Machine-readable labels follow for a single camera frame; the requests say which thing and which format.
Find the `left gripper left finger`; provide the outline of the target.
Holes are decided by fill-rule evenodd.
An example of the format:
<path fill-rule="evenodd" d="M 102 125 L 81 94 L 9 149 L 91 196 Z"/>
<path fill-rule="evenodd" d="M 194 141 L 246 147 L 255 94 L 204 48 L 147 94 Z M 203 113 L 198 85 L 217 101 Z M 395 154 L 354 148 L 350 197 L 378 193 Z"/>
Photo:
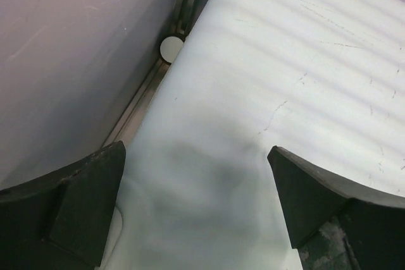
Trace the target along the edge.
<path fill-rule="evenodd" d="M 1 269 L 101 266 L 126 149 L 113 142 L 63 168 L 1 190 Z"/>

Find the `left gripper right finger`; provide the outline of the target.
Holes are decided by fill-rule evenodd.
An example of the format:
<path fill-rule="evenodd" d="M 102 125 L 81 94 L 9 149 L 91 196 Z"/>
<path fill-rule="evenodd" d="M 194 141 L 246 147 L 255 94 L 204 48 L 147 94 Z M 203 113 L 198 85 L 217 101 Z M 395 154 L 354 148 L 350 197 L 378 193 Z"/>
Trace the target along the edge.
<path fill-rule="evenodd" d="M 404 197 L 274 146 L 268 162 L 303 269 L 404 269 Z"/>

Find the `light blue hard-shell suitcase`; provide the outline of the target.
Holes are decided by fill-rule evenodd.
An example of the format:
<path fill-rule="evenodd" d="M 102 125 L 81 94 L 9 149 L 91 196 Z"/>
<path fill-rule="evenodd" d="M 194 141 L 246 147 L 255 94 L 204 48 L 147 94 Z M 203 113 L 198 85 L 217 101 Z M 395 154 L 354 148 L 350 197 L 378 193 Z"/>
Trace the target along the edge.
<path fill-rule="evenodd" d="M 404 194 L 404 2 L 209 0 L 134 139 L 106 269 L 300 269 L 281 146 Z"/>

